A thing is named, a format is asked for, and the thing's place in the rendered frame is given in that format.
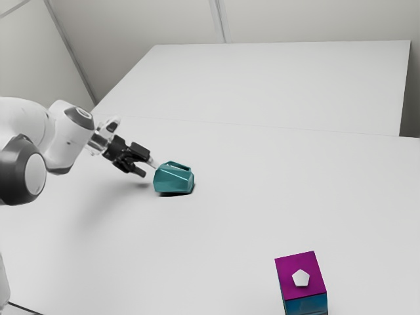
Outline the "teal faceted mug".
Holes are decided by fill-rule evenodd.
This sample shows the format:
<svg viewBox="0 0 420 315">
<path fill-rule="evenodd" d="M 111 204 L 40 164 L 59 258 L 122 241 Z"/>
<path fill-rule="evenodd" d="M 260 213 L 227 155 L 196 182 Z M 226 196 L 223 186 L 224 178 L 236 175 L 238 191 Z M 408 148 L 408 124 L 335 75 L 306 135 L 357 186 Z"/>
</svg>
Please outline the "teal faceted mug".
<svg viewBox="0 0 420 315">
<path fill-rule="evenodd" d="M 154 190 L 166 194 L 190 194 L 194 187 L 194 174 L 190 167 L 174 161 L 161 164 L 155 171 Z"/>
</svg>

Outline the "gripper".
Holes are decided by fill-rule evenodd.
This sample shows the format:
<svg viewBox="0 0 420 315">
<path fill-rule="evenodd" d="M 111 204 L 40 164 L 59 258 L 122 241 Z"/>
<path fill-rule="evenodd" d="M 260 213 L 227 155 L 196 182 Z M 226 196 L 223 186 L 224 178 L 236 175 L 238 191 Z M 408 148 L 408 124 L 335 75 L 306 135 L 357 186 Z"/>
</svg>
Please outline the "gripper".
<svg viewBox="0 0 420 315">
<path fill-rule="evenodd" d="M 134 173 L 142 178 L 146 176 L 146 171 L 137 167 L 134 160 L 136 162 L 146 163 L 154 169 L 159 167 L 159 163 L 151 156 L 149 149 L 136 142 L 132 142 L 129 149 L 125 140 L 117 135 L 113 137 L 104 152 L 104 157 L 111 161 L 112 165 L 120 171 Z"/>
</svg>

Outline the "magenta and teal box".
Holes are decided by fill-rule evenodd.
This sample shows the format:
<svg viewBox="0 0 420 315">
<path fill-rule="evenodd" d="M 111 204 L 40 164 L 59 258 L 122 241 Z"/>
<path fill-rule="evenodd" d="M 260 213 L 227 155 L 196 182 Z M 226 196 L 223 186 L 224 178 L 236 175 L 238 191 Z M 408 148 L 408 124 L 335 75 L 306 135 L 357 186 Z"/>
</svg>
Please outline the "magenta and teal box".
<svg viewBox="0 0 420 315">
<path fill-rule="evenodd" d="M 274 260 L 285 315 L 328 315 L 327 289 L 313 251 Z"/>
</svg>

